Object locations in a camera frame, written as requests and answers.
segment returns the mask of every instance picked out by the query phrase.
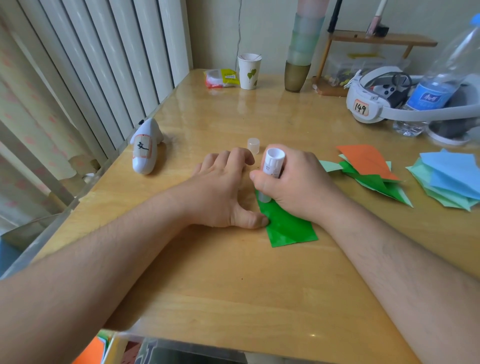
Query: orange paper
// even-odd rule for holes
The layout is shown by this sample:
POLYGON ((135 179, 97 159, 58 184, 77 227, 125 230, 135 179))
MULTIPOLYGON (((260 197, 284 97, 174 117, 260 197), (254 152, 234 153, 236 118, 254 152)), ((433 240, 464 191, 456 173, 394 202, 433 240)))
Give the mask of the orange paper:
POLYGON ((337 149, 347 157, 349 163, 360 174, 378 174, 386 180, 400 180, 388 169, 385 159, 374 146, 359 144, 356 146, 338 146, 337 149))
POLYGON ((101 364, 104 349, 103 341, 95 336, 73 364, 101 364))

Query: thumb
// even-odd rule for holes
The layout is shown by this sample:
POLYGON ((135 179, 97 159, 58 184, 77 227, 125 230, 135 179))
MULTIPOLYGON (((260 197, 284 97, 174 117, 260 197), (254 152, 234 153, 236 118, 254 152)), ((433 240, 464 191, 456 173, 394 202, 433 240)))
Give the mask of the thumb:
POLYGON ((247 211, 237 204, 233 210, 232 225, 245 229, 256 229, 267 226, 268 217, 260 212, 247 211))
POLYGON ((267 196, 275 198, 276 186, 279 183, 277 178, 263 173, 261 170, 253 170, 250 172, 250 179, 253 181, 253 185, 257 190, 267 196))

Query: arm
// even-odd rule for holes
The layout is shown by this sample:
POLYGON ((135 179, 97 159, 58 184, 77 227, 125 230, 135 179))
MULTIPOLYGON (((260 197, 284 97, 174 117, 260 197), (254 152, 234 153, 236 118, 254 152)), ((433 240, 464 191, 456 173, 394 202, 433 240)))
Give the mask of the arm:
POLYGON ((478 362, 480 283, 346 197, 312 153, 273 147, 283 174, 252 171, 255 187, 332 236, 422 362, 478 362))
POLYGON ((0 363, 71 363, 187 225, 265 226, 237 201, 245 163, 246 149, 210 154, 186 182, 0 281, 0 363))

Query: water bottle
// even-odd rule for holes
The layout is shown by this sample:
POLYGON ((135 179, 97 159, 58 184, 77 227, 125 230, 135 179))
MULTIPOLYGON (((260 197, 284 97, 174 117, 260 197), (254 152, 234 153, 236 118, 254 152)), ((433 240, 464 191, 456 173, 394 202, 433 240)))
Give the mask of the water bottle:
MULTIPOLYGON (((480 48, 480 14, 476 14, 467 31, 456 37, 421 79, 403 110, 434 110, 445 106, 464 78, 478 62, 480 48)), ((417 136, 427 122, 395 121, 393 129, 404 136, 417 136)))

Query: curtain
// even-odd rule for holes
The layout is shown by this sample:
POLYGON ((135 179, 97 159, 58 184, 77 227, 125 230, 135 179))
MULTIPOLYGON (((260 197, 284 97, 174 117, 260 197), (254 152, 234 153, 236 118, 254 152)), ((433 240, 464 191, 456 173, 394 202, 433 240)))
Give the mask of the curtain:
POLYGON ((0 26, 0 122, 19 141, 7 148, 7 136, 0 134, 1 234, 65 208, 39 171, 21 162, 22 153, 31 152, 74 196, 85 185, 82 177, 99 168, 5 23, 0 26))

